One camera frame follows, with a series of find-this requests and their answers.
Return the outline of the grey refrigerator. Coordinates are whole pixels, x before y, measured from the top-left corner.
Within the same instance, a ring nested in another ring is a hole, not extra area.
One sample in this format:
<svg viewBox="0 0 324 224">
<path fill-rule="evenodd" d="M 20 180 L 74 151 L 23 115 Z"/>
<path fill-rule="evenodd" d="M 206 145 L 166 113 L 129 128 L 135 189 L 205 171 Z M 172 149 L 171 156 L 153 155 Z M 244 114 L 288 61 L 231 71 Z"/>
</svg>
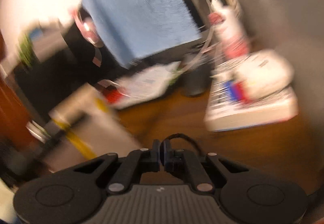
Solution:
<svg viewBox="0 0 324 224">
<path fill-rule="evenodd" d="M 323 125 L 323 0 L 239 0 L 249 30 L 295 69 L 303 114 Z"/>
</svg>

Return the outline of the green plush on shelf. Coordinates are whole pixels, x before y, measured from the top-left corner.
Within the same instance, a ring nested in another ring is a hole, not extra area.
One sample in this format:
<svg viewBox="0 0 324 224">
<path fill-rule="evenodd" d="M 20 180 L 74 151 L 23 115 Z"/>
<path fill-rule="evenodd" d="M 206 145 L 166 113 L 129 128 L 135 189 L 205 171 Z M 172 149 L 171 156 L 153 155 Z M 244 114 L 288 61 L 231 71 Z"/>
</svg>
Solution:
<svg viewBox="0 0 324 224">
<path fill-rule="evenodd" d="M 23 32 L 19 37 L 19 59 L 20 62 L 27 68 L 32 69 L 38 63 L 37 56 L 33 50 L 33 42 L 29 32 Z"/>
</svg>

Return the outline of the white plush toy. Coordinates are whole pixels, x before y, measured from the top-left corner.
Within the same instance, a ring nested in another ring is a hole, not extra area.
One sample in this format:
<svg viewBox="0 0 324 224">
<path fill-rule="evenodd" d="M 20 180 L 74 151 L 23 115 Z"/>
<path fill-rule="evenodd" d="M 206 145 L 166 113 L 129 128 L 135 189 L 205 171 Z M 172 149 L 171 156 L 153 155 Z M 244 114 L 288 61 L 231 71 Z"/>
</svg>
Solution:
<svg viewBox="0 0 324 224">
<path fill-rule="evenodd" d="M 290 62 L 273 49 L 264 49 L 245 58 L 234 68 L 236 81 L 247 99 L 257 101 L 291 84 L 294 69 Z"/>
</svg>

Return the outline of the blue fluffy towel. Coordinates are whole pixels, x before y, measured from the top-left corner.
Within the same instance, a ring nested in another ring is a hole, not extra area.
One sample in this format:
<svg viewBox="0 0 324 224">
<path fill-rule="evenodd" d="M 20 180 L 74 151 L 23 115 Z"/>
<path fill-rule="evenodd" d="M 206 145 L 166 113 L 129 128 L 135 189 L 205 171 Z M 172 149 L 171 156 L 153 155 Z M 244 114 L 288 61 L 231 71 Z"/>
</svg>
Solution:
<svg viewBox="0 0 324 224">
<path fill-rule="evenodd" d="M 82 0 L 82 6 L 124 68 L 201 37 L 184 0 Z"/>
</svg>

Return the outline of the black computer monitor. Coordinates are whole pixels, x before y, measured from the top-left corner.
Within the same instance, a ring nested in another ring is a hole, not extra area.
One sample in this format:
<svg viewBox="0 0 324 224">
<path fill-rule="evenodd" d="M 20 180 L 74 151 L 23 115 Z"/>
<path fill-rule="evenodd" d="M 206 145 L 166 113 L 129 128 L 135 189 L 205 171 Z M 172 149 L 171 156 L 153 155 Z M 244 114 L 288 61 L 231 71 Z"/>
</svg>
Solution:
<svg viewBox="0 0 324 224">
<path fill-rule="evenodd" d="M 142 59 L 133 58 L 127 68 L 122 67 L 110 50 L 103 46 L 100 48 L 102 65 L 98 67 L 92 63 L 94 46 L 83 38 L 75 23 L 68 26 L 63 38 L 66 47 L 53 56 L 32 69 L 19 64 L 12 71 L 20 99 L 41 125 L 49 122 L 52 109 L 83 84 L 95 85 L 105 78 L 116 80 L 153 65 L 180 61 L 193 45 L 198 44 L 198 41 L 191 41 Z"/>
</svg>

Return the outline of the yellow white plastic bag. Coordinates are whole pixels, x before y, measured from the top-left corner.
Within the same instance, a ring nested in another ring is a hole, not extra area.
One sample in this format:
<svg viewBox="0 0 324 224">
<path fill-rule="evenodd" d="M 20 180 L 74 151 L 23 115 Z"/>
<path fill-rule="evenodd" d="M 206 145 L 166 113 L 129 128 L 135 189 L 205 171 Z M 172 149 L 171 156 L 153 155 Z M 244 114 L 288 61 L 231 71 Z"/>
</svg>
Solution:
<svg viewBox="0 0 324 224">
<path fill-rule="evenodd" d="M 45 158 L 53 172 L 80 164 L 106 153 L 120 157 L 142 148 L 121 125 L 115 110 L 93 86 L 84 84 L 49 113 L 67 135 Z"/>
</svg>

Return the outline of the white pink pump bottle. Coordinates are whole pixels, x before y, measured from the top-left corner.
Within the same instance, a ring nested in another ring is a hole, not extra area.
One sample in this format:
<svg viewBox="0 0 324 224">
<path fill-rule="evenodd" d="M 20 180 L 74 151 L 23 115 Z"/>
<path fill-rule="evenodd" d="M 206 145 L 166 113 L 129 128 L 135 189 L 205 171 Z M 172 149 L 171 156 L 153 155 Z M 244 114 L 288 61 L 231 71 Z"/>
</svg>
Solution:
<svg viewBox="0 0 324 224">
<path fill-rule="evenodd" d="M 243 25 L 234 10 L 223 5 L 220 0 L 209 0 L 211 13 L 208 19 L 220 42 L 225 59 L 246 56 L 250 51 L 248 38 Z"/>
</svg>

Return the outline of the pink headphones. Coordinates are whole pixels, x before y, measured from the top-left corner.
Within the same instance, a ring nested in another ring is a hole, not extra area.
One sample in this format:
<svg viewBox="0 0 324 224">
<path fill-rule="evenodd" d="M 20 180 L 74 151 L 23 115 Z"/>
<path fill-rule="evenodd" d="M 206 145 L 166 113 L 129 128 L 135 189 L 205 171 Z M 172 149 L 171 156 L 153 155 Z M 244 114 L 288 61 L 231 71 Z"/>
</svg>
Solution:
<svg viewBox="0 0 324 224">
<path fill-rule="evenodd" d="M 90 17 L 85 18 L 85 20 L 81 19 L 80 12 L 77 9 L 70 10 L 70 14 L 76 23 L 77 28 L 81 32 L 83 38 L 89 42 L 92 46 L 94 46 L 94 58 L 92 63 L 96 66 L 101 67 L 102 65 L 102 54 L 100 48 L 103 47 L 103 42 L 98 35 L 97 29 L 94 25 L 93 20 Z"/>
</svg>

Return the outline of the illustrated white mouse pad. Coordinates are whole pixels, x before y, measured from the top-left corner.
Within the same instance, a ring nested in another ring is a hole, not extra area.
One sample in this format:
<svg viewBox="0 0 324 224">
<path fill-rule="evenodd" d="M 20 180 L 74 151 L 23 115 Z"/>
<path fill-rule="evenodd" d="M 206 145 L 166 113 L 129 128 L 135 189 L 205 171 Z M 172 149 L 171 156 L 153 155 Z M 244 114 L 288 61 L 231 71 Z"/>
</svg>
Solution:
<svg viewBox="0 0 324 224">
<path fill-rule="evenodd" d="M 112 106 L 120 110 L 161 97 L 171 84 L 179 66 L 179 61 L 168 65 L 157 64 L 130 77 L 118 79 L 116 83 L 119 85 L 117 89 L 121 98 Z"/>
</svg>

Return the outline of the grey shelf box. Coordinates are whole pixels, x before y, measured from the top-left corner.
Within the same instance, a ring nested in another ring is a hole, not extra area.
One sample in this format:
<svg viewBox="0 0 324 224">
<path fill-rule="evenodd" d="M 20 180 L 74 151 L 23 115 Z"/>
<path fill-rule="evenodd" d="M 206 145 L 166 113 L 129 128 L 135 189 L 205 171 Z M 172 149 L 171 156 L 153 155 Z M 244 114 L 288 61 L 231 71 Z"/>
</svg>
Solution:
<svg viewBox="0 0 324 224">
<path fill-rule="evenodd" d="M 1 61 L 1 66 L 5 71 L 10 72 L 16 66 L 22 64 L 18 50 L 19 37 L 23 32 L 29 32 L 33 42 L 33 50 L 38 59 L 37 64 L 39 64 L 66 47 L 63 36 L 67 33 L 68 27 L 63 26 L 59 21 L 49 24 L 35 22 L 21 30 L 20 33 L 13 34 L 9 32 L 7 26 L 2 26 L 1 31 L 5 44 L 5 56 Z"/>
</svg>

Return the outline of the black computer mouse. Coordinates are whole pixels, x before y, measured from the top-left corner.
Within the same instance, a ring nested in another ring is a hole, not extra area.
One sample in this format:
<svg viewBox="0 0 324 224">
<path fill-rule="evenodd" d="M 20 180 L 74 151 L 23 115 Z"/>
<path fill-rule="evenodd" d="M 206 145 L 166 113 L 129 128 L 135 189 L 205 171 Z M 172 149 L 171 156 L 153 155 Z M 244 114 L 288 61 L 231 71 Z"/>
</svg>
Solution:
<svg viewBox="0 0 324 224">
<path fill-rule="evenodd" d="M 184 95 L 196 97 L 204 93 L 210 83 L 210 72 L 209 57 L 202 55 L 183 75 Z"/>
</svg>

